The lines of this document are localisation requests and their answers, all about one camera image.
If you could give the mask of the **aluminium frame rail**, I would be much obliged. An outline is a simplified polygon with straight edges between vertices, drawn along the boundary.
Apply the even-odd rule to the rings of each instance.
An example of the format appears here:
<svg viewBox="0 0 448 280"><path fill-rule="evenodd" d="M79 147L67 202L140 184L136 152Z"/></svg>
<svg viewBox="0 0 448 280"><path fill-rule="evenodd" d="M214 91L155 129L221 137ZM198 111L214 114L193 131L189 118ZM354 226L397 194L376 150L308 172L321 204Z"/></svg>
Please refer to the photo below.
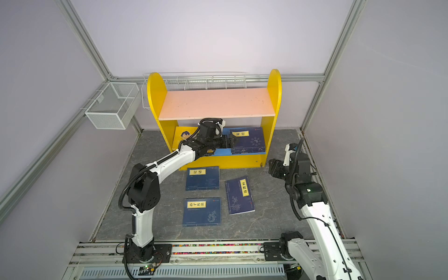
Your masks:
<svg viewBox="0 0 448 280"><path fill-rule="evenodd" d="M106 76L70 1L1 2L1 219L79 128Z"/></svg>

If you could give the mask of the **blue book lowest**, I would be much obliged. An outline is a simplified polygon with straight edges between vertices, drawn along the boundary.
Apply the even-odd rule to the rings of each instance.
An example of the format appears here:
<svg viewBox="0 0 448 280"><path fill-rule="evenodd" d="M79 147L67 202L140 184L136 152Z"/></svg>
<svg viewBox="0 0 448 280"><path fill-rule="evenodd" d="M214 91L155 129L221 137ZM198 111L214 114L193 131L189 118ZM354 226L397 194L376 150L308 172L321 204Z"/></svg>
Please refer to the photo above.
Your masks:
<svg viewBox="0 0 448 280"><path fill-rule="evenodd" d="M255 211L248 176L227 180L225 187L230 215L246 214Z"/></svg>

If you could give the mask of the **yellow bookshelf with coloured shelves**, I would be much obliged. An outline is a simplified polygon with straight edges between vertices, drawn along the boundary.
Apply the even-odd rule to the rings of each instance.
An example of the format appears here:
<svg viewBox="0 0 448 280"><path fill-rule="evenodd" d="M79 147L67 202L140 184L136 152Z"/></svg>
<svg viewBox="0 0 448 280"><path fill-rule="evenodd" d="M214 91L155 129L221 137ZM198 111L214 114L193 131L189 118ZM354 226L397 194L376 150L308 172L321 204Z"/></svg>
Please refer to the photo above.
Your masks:
<svg viewBox="0 0 448 280"><path fill-rule="evenodd" d="M281 74L279 70L272 70L266 88L168 91L162 76L152 73L147 80L147 97L150 110L171 151L177 149L181 140L180 120L207 117L225 121L259 117L262 140L269 148L281 107Z"/></svg>

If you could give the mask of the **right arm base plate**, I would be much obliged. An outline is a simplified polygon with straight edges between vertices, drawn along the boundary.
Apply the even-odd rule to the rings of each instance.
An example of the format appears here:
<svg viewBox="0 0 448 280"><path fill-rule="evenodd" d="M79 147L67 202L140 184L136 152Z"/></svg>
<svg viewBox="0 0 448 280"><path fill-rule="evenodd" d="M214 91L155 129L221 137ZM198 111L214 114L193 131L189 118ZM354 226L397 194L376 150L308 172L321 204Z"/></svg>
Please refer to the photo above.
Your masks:
<svg viewBox="0 0 448 280"><path fill-rule="evenodd" d="M266 261L296 261L304 263L315 258L304 239L265 242L259 248Z"/></svg>

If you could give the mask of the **blue book yellow label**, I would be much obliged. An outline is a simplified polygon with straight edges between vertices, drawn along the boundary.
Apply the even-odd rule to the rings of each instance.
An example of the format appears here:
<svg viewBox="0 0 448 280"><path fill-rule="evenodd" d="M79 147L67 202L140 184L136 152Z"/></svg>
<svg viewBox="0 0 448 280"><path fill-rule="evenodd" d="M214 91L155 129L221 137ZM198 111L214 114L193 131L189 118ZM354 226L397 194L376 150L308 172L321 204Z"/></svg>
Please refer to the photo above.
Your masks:
<svg viewBox="0 0 448 280"><path fill-rule="evenodd" d="M218 166L206 168L188 168L185 190L218 190L220 173Z"/></svg>

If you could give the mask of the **white mesh basket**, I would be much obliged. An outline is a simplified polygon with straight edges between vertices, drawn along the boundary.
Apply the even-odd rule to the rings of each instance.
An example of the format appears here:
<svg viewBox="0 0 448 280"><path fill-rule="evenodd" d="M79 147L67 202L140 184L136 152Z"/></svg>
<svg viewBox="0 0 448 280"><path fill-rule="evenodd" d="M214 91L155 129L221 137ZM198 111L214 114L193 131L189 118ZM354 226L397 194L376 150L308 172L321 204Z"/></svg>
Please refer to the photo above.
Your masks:
<svg viewBox="0 0 448 280"><path fill-rule="evenodd" d="M140 103L138 84L109 82L87 107L85 115L98 130L126 130Z"/></svg>

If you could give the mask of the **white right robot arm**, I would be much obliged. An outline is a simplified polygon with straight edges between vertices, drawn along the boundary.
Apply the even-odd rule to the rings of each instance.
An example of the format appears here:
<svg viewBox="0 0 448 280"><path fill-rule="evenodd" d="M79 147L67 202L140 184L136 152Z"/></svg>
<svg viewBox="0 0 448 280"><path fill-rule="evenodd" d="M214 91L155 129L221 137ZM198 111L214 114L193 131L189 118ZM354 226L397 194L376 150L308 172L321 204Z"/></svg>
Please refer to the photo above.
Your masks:
<svg viewBox="0 0 448 280"><path fill-rule="evenodd" d="M282 234L282 254L294 259L311 280L362 280L333 221L323 187L314 182L307 154L288 150L283 160L269 161L269 174L285 182L295 217L311 228L320 252L316 255L301 234Z"/></svg>

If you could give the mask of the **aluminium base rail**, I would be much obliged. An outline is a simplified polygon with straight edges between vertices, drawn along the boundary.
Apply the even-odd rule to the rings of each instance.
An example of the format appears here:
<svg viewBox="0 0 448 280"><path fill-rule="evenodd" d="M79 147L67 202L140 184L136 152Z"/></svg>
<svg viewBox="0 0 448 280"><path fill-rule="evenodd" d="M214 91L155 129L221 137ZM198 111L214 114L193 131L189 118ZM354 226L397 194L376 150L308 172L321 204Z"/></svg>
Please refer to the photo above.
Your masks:
<svg viewBox="0 0 448 280"><path fill-rule="evenodd" d="M210 280L243 277L285 280L297 273L306 278L296 261L266 261L259 248L265 242L196 241L157 242L171 244L169 262L128 264L123 256L124 245L118 242L81 243L68 265L65 280ZM315 240L305 240L319 255Z"/></svg>

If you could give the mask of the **yellow cartoon book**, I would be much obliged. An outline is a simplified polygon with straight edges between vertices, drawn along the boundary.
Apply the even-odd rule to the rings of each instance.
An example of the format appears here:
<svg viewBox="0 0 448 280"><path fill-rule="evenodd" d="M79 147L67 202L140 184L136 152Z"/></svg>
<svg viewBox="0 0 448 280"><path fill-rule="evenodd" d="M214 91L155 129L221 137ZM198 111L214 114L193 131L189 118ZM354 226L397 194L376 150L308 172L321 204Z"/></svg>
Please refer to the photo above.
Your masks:
<svg viewBox="0 0 448 280"><path fill-rule="evenodd" d="M198 127L176 127L172 150L175 151L179 147L179 143L193 135L197 128Z"/></svg>

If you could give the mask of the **blue book stack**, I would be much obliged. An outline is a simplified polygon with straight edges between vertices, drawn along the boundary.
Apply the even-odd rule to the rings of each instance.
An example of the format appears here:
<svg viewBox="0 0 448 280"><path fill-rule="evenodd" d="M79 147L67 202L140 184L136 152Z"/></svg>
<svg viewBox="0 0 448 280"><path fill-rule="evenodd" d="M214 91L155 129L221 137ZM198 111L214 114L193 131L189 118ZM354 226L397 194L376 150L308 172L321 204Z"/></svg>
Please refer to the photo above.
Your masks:
<svg viewBox="0 0 448 280"><path fill-rule="evenodd" d="M263 149L231 149L232 155L245 155L245 154L253 154L253 155L259 155L259 154L265 154L266 150Z"/></svg>
<svg viewBox="0 0 448 280"><path fill-rule="evenodd" d="M220 198L186 198L184 200L183 227L220 226Z"/></svg>

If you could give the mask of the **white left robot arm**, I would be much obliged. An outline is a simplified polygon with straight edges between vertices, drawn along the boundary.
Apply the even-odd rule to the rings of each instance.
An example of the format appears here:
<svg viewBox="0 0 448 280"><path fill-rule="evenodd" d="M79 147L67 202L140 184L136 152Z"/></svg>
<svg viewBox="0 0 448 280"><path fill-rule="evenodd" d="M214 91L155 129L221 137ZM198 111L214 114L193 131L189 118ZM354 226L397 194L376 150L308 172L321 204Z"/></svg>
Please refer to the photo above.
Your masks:
<svg viewBox="0 0 448 280"><path fill-rule="evenodd" d="M154 209L161 200L162 182L181 167L212 156L223 147L226 144L225 124L223 119L202 119L197 129L181 140L175 151L152 163L133 167L118 201L119 209L131 212L133 217L130 244L146 249L154 242L152 222Z"/></svg>

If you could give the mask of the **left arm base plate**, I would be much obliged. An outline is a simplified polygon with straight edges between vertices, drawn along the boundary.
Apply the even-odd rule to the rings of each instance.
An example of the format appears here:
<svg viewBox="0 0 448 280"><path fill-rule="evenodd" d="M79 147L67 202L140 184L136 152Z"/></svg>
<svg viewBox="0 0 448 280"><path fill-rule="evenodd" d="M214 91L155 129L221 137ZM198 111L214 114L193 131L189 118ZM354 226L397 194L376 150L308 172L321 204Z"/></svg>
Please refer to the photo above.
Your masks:
<svg viewBox="0 0 448 280"><path fill-rule="evenodd" d="M128 264L168 263L172 255L171 244L149 244L138 247L131 244L124 253L124 259Z"/></svg>

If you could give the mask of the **blue book bottom stack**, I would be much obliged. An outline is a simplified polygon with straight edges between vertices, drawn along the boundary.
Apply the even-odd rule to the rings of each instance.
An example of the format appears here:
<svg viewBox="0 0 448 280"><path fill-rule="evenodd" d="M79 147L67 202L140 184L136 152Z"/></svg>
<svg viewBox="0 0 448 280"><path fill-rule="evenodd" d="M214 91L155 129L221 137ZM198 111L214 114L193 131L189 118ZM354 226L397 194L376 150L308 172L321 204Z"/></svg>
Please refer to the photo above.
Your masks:
<svg viewBox="0 0 448 280"><path fill-rule="evenodd" d="M184 200L183 227L220 226L220 198L186 198Z"/></svg>

